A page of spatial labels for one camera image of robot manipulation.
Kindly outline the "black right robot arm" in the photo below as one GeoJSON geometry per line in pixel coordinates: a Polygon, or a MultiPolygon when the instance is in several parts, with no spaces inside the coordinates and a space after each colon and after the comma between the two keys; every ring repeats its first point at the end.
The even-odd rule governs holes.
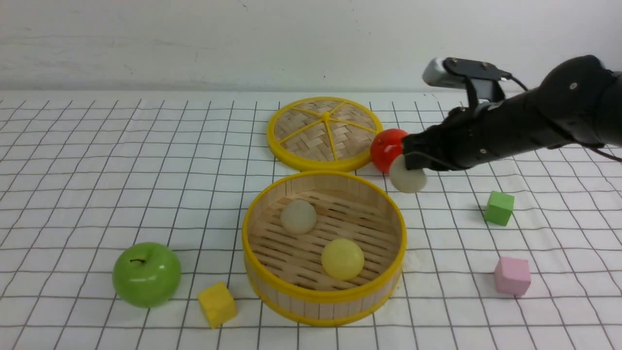
{"type": "Polygon", "coordinates": [[[517,78],[484,61],[434,58],[422,78],[429,86],[464,89],[468,105],[402,138],[398,161],[408,170],[462,171],[544,148],[577,144],[602,154],[607,145],[621,145],[621,73],[593,55],[562,62],[540,86],[513,97],[501,82],[517,78]]]}

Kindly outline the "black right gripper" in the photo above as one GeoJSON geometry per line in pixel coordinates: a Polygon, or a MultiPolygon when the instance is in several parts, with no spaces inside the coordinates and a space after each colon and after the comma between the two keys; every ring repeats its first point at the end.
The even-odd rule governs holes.
{"type": "Polygon", "coordinates": [[[459,171],[540,147],[540,118],[520,103],[455,108],[440,124],[402,139],[406,169],[459,171]]]}

